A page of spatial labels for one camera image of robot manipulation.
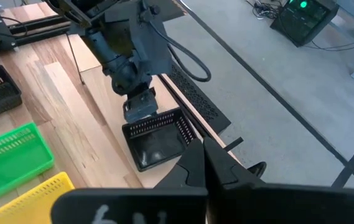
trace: wire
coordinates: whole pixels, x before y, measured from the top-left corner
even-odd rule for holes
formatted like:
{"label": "wire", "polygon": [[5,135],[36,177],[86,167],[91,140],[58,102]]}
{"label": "wire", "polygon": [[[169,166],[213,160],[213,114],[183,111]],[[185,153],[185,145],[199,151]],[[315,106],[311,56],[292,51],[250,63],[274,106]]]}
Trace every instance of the wire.
{"label": "wire", "polygon": [[69,35],[67,33],[66,33],[66,37],[67,37],[67,41],[69,42],[70,50],[72,50],[72,55],[73,55],[73,59],[74,59],[75,64],[76,64],[78,77],[80,78],[80,81],[81,81],[82,85],[85,85],[85,82],[83,81],[83,78],[82,78],[82,73],[80,72],[80,69],[78,68],[78,64],[77,64],[75,52],[74,52],[73,47],[72,47],[72,43],[70,42],[70,38],[69,38]]}
{"label": "wire", "polygon": [[[143,8],[146,10],[148,9],[148,6],[146,4],[145,0],[142,0],[142,6]],[[194,55],[191,51],[189,51],[188,49],[186,49],[184,46],[180,45],[177,41],[175,41],[174,39],[172,39],[171,37],[162,34],[157,28],[156,26],[153,24],[152,21],[149,22],[149,24],[152,26],[152,28],[154,29],[154,31],[161,36],[165,41],[168,42],[167,46],[170,50],[170,53],[172,54],[172,56],[175,58],[175,60],[177,61],[177,63],[179,64],[179,66],[181,67],[181,69],[193,80],[196,80],[198,82],[208,82],[212,79],[212,73],[211,71],[207,68],[207,66],[196,56]],[[188,55],[188,57],[190,57],[198,66],[200,66],[203,71],[206,73],[206,78],[200,78],[195,76],[194,74],[192,74],[192,72],[189,71],[189,69],[187,67],[185,67],[185,65],[181,62],[181,59],[179,59],[178,55],[176,54],[175,50],[170,46],[173,45],[174,47],[176,47],[177,49],[179,49],[180,51],[182,51],[185,55]]]}
{"label": "wire", "polygon": [[20,36],[17,36],[17,35],[9,35],[9,34],[3,34],[3,33],[0,33],[0,35],[3,35],[5,37],[25,37],[27,36],[27,27],[25,24],[23,24],[22,22],[16,20],[16,19],[13,19],[13,18],[10,18],[10,17],[6,17],[6,16],[0,16],[0,19],[8,19],[10,21],[14,21],[14,22],[17,22],[18,24],[20,24],[24,29],[25,29],[25,33],[23,35],[20,35]]}
{"label": "wire", "polygon": [[316,47],[311,47],[312,49],[317,49],[317,50],[326,50],[326,51],[329,51],[329,52],[339,52],[339,51],[344,51],[344,50],[352,50],[354,49],[354,47],[350,47],[350,48],[347,48],[347,49],[334,49],[334,50],[330,50],[330,48],[322,48],[322,47],[319,47],[317,44],[315,44],[315,42],[313,40],[311,40],[311,42],[316,46]]}
{"label": "wire", "polygon": [[257,19],[276,19],[282,9],[282,3],[277,1],[279,5],[264,3],[261,1],[256,0],[256,2],[251,4],[248,0],[246,0],[248,4],[250,4],[253,9],[251,12]]}

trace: wooden table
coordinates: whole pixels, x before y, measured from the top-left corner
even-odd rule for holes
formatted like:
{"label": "wooden table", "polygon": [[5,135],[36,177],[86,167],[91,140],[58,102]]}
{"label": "wooden table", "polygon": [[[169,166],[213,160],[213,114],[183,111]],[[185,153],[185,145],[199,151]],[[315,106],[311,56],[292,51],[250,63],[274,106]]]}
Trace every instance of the wooden table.
{"label": "wooden table", "polygon": [[[46,3],[6,9],[3,16],[21,22],[55,13]],[[121,105],[125,98],[111,89],[110,78],[77,35],[70,36],[78,76],[66,35],[19,47],[0,54],[0,64],[22,91],[23,104],[0,115],[0,134],[34,122],[55,156],[55,166],[16,190],[0,197],[0,206],[65,171],[79,187],[153,187],[178,158],[145,172],[138,172],[121,132],[125,124]],[[177,87],[162,75],[218,143],[225,144]],[[165,86],[154,77],[159,111],[178,107]]]}

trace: green light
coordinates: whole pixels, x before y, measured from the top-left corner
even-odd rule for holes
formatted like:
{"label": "green light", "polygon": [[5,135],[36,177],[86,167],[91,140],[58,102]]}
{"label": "green light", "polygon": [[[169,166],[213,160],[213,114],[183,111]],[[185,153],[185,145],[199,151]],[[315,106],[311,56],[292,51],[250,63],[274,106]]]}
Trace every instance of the green light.
{"label": "green light", "polygon": [[303,1],[303,2],[300,4],[301,7],[307,7],[307,5],[308,5],[308,4],[307,4],[307,1]]}

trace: concrete floor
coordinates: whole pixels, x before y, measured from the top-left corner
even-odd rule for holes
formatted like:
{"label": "concrete floor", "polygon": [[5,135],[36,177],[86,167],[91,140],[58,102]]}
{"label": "concrete floor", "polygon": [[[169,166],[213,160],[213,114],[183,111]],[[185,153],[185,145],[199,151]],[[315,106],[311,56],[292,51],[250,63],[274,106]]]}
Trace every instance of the concrete floor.
{"label": "concrete floor", "polygon": [[[6,7],[20,5],[2,0]],[[244,0],[185,0],[229,46],[275,88],[347,160],[354,154],[354,50],[343,53],[296,48],[257,20]],[[209,83],[197,83],[226,114],[232,125],[221,137],[245,140],[233,150],[249,167],[266,161],[263,180],[274,183],[330,186],[343,165],[268,91],[190,16],[168,21],[169,36],[190,49],[213,72]],[[335,31],[327,27],[315,39],[324,47]],[[184,54],[193,73],[203,74]],[[345,187],[354,188],[354,176]]]}

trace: yellow plastic basket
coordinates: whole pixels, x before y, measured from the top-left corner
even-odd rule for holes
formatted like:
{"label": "yellow plastic basket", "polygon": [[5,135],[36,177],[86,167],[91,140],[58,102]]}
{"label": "yellow plastic basket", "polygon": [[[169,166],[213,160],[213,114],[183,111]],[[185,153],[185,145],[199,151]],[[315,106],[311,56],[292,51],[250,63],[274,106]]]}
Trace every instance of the yellow plastic basket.
{"label": "yellow plastic basket", "polygon": [[52,205],[74,186],[61,172],[0,208],[0,224],[51,223]]}

